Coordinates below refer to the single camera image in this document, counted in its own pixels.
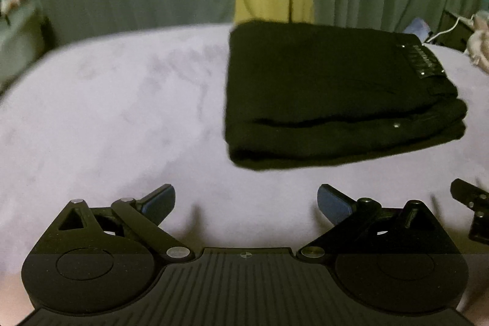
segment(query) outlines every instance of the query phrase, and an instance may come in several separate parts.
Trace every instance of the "white fabric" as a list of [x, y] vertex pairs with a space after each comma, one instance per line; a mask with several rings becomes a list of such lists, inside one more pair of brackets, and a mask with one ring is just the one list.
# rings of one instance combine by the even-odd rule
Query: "white fabric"
[[[161, 227], [204, 246], [288, 246], [330, 228], [316, 205], [329, 183], [385, 207], [421, 199], [467, 253], [473, 212], [451, 198], [455, 178], [489, 188], [489, 77], [467, 56], [429, 46], [469, 106], [465, 136], [417, 152], [338, 167], [255, 172], [233, 165], [223, 139], [231, 25], [140, 31], [46, 55], [0, 104], [0, 276], [16, 273], [70, 199], [91, 207], [174, 185]], [[471, 284], [487, 256], [468, 259]]]

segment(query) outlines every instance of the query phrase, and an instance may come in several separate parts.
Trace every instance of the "white cable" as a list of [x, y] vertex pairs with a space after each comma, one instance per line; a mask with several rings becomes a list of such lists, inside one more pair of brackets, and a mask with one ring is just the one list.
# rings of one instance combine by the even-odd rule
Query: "white cable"
[[431, 38], [429, 38], [426, 43], [429, 43], [431, 42], [434, 38], [436, 38], [437, 36], [440, 36], [441, 34], [446, 34], [447, 32], [450, 32], [452, 31], [458, 24], [458, 22], [460, 21], [460, 17], [457, 18], [457, 21], [455, 22], [455, 24], [453, 25], [452, 28], [450, 28], [449, 30], [446, 30], [446, 31], [441, 31], [441, 32], [438, 32], [436, 35], [432, 36]]
[[[474, 21], [474, 16], [475, 16], [475, 14], [472, 15], [472, 17], [470, 18], [470, 21]], [[449, 30], [446, 30], [446, 31], [442, 31], [442, 32], [437, 33], [436, 35], [434, 35], [431, 38], [427, 39], [427, 41], [425, 43], [431, 42], [434, 38], [436, 38], [437, 36], [440, 36], [441, 34], [446, 34], [447, 32], [453, 31], [461, 19], [463, 19], [464, 21], [466, 20], [465, 18], [459, 16], [457, 18], [457, 21], [455, 22], [455, 24], [453, 24], [453, 27], [452, 28], [450, 28]]]

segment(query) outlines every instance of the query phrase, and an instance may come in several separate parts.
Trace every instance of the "black pants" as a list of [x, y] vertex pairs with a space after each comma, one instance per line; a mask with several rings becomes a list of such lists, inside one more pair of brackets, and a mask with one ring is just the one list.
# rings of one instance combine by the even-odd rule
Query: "black pants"
[[466, 105], [415, 35], [251, 21], [230, 35], [226, 141], [251, 168], [337, 164], [459, 139]]

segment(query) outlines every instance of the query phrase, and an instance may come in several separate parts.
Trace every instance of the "metal pin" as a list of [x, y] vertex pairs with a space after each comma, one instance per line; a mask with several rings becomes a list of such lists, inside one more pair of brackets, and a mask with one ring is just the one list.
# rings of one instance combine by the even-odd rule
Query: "metal pin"
[[184, 258], [190, 254], [190, 250], [183, 246], [174, 246], [166, 251], [168, 257], [171, 258]]
[[308, 246], [301, 250], [302, 255], [309, 258], [319, 258], [324, 256], [324, 250], [318, 246]]

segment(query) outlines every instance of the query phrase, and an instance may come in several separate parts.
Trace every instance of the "blue object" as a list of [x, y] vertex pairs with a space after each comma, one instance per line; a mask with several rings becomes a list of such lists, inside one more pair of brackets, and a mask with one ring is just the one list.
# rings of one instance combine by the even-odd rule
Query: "blue object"
[[429, 33], [431, 32], [431, 29], [426, 22], [419, 18], [416, 17], [411, 24], [407, 26], [407, 28], [403, 31], [404, 34], [414, 34], [416, 35], [421, 42], [424, 42], [428, 39]]

